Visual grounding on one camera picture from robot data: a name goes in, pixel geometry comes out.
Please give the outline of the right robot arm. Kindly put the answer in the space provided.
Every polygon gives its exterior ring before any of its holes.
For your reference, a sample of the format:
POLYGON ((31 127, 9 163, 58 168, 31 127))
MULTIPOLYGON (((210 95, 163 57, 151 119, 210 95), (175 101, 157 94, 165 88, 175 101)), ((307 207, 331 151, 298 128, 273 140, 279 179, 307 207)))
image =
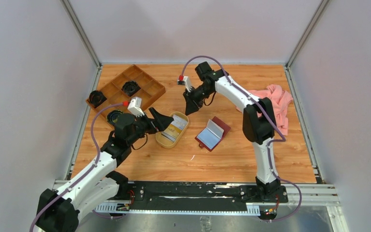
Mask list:
POLYGON ((185 86, 183 97, 185 114, 190 115, 202 108, 204 100, 219 93, 231 101, 243 113, 243 133, 254 148, 257 162, 254 197, 263 202, 275 199, 281 190, 273 153, 275 134, 281 134, 276 126, 272 102, 259 98, 239 85, 224 69, 214 71, 208 62, 200 63, 195 71, 202 84, 192 87, 189 77, 180 74, 177 83, 185 86))

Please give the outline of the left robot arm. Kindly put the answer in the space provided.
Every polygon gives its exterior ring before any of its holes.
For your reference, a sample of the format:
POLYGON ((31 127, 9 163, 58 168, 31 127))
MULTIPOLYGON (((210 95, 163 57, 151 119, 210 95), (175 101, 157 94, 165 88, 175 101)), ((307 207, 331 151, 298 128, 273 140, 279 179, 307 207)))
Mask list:
POLYGON ((173 117, 149 108, 123 113, 114 123, 107 142, 97 146, 95 158, 73 179, 56 190, 46 189, 39 198, 37 214, 29 228, 45 232, 74 232, 82 219, 105 200, 122 200, 128 195, 127 178, 115 169, 129 156, 133 144, 149 134, 163 132, 173 117))

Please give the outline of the red leather card holder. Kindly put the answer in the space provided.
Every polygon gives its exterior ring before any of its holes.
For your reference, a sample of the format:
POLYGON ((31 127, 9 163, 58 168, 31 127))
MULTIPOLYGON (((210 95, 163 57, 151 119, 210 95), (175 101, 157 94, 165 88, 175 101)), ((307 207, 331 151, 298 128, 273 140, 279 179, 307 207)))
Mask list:
POLYGON ((231 127, 224 121, 214 116, 208 120, 206 127, 195 137, 200 148, 213 151, 218 144, 225 138, 231 127))

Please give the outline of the beige oval tray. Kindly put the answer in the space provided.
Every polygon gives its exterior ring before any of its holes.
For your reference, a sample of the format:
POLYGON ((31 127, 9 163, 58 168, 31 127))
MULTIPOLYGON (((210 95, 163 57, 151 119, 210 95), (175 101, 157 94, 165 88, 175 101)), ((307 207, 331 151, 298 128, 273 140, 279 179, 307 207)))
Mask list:
POLYGON ((170 116, 173 122, 163 132, 156 134, 156 142, 166 149, 176 146, 189 125, 188 116, 181 112, 173 112, 170 116))

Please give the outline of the silver VIP card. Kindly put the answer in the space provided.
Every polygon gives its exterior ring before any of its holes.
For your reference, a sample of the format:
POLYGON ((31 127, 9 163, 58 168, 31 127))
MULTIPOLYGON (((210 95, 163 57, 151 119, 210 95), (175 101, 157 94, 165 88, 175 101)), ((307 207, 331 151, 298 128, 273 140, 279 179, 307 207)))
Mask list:
POLYGON ((188 121, 179 117, 178 115, 173 115, 173 122, 171 123, 179 130, 184 130, 184 128, 188 125, 188 121))

